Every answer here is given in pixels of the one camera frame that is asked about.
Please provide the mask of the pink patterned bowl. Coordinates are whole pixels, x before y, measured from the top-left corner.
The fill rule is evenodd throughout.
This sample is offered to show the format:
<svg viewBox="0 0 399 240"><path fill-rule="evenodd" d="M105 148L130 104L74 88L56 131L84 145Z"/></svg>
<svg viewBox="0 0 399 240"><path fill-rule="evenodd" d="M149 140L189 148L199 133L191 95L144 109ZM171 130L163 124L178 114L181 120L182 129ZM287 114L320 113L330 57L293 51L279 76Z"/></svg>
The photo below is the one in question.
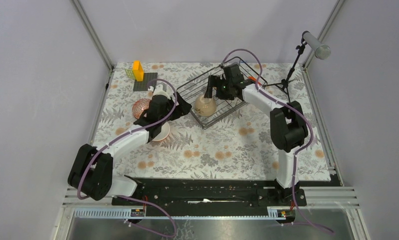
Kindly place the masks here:
<svg viewBox="0 0 399 240"><path fill-rule="evenodd" d="M132 115L135 119L139 119L141 114L149 108L151 100L148 98L141 98L132 106Z"/></svg>

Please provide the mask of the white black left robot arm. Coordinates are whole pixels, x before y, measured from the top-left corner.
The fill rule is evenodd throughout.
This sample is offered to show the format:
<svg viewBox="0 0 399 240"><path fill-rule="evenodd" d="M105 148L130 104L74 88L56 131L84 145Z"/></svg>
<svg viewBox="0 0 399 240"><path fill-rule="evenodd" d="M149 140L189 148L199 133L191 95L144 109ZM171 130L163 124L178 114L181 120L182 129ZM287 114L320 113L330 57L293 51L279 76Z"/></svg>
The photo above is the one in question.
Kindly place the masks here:
<svg viewBox="0 0 399 240"><path fill-rule="evenodd" d="M101 148L90 144L79 148L67 178L68 185L77 190L80 200L123 196L128 204L138 205L143 198L142 191L134 179L114 175L114 161L151 142L162 132L165 123L187 115L191 109L192 105L178 93L175 99L162 94L153 96L149 106L124 133Z"/></svg>

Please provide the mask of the beige ceramic bowl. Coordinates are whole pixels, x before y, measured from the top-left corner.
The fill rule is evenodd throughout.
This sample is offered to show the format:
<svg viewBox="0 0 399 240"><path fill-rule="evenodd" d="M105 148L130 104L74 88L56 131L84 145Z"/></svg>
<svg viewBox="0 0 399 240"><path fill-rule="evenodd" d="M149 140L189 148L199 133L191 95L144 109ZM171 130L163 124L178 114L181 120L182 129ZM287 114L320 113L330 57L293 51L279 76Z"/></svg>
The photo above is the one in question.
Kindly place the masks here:
<svg viewBox="0 0 399 240"><path fill-rule="evenodd" d="M204 95L200 95L195 100L194 110L200 116L209 117L216 112L217 103L213 98L205 98Z"/></svg>

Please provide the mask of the yellow green grid plate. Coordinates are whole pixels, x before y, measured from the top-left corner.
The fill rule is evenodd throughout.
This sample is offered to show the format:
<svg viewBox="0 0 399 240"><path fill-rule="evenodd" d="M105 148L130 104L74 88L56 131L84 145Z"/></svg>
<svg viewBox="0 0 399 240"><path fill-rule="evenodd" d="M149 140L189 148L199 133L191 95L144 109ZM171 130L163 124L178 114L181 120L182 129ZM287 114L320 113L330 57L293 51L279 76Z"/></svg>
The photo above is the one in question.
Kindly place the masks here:
<svg viewBox="0 0 399 240"><path fill-rule="evenodd" d="M125 70L125 73L126 73L126 75L127 75L127 77L129 79L133 79L133 80L136 79L136 77L135 77L135 75L134 75L134 73L133 73L133 71L131 69L126 69L125 68L124 70Z"/></svg>

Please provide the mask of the grey lego baseplate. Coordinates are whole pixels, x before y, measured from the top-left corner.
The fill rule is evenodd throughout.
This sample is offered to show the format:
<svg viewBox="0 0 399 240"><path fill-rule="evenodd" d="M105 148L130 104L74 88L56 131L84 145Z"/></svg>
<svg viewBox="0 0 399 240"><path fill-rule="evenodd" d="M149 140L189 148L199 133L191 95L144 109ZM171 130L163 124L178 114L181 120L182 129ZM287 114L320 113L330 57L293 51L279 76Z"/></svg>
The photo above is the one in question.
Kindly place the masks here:
<svg viewBox="0 0 399 240"><path fill-rule="evenodd" d="M154 90L157 81L154 81L154 79L158 78L158 73L157 72L146 72L143 75L143 81L134 81L133 85L133 91L134 92L148 92L150 90L150 87Z"/></svg>

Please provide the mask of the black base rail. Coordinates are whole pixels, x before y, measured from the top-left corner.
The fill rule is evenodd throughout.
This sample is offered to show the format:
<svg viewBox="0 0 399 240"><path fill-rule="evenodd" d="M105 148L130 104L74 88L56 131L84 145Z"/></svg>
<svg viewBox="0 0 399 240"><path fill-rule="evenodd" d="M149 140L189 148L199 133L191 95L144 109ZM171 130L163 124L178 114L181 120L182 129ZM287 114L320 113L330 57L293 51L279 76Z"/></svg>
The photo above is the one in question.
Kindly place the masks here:
<svg viewBox="0 0 399 240"><path fill-rule="evenodd" d="M259 217L271 209L305 207L304 190L275 180L136 178L133 198L154 203L171 217Z"/></svg>

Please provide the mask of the orange block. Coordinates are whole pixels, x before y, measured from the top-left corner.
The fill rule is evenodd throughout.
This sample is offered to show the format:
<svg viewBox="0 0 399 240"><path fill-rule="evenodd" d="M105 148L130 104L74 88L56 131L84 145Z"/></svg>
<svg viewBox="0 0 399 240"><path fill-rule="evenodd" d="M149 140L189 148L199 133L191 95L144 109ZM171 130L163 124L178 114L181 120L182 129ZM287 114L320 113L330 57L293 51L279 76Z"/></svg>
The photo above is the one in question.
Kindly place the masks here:
<svg viewBox="0 0 399 240"><path fill-rule="evenodd" d="M135 60L132 64L132 73L134 76L134 79L137 82L142 82L144 80L144 70L142 67L142 64L139 60Z"/></svg>

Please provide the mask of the black microphone tripod stand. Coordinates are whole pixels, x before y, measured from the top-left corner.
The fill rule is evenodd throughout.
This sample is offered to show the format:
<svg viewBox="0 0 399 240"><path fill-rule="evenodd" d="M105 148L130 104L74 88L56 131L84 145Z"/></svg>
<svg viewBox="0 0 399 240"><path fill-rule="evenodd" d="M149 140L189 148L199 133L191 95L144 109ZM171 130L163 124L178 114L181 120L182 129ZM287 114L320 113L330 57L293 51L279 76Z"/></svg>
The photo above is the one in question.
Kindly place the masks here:
<svg viewBox="0 0 399 240"><path fill-rule="evenodd" d="M297 56L295 58L294 63L292 64L291 68L289 69L289 72L288 72L286 78L282 79L278 83L263 85L264 88L270 87L270 86L276 86L277 88L279 88L287 96L287 100L289 103L291 102L291 96L290 96L290 92L289 92L289 83L292 81L291 77L295 71L295 67L300 59L300 56L304 53L306 45L307 45L307 42L303 38L301 38L300 45L297 45L295 48L297 50Z"/></svg>

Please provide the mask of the orange bowl front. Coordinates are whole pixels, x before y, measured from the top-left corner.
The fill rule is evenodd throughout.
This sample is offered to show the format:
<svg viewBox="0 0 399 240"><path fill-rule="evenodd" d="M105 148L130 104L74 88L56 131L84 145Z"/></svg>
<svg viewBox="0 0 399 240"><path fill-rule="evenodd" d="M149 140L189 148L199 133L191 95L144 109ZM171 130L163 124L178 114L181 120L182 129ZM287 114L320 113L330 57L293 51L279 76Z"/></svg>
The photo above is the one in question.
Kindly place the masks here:
<svg viewBox="0 0 399 240"><path fill-rule="evenodd" d="M161 126L161 132L155 138L153 138L152 141L159 142L159 141L164 140L170 134L170 130L171 130L170 124L168 122L166 122L165 124L163 124Z"/></svg>

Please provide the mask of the silver microphone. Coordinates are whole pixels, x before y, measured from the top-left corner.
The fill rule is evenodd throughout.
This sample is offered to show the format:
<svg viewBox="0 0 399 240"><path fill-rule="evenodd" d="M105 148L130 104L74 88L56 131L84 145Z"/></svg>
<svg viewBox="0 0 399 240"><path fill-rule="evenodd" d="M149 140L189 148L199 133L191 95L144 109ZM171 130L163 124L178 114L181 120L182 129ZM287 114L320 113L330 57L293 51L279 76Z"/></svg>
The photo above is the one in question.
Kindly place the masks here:
<svg viewBox="0 0 399 240"><path fill-rule="evenodd" d="M304 31L302 33L302 39L310 46L310 48L314 52L314 56L317 59L325 60L331 55L332 52L329 46L320 42L309 31Z"/></svg>

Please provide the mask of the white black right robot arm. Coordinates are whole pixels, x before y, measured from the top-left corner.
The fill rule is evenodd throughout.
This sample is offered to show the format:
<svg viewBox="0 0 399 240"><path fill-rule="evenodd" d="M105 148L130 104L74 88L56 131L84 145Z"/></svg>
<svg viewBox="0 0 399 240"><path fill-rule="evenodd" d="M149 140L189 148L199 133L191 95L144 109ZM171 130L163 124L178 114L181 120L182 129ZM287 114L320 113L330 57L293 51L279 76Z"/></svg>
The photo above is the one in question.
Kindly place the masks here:
<svg viewBox="0 0 399 240"><path fill-rule="evenodd" d="M290 189L298 183L297 155L305 148L305 139L312 130L297 101L286 102L265 91L259 79L246 78L239 64L221 66L221 75L209 75L204 97L220 100L236 98L249 103L269 117L270 138L278 149L279 170L276 182L281 187L274 192L277 204L287 206L294 200Z"/></svg>

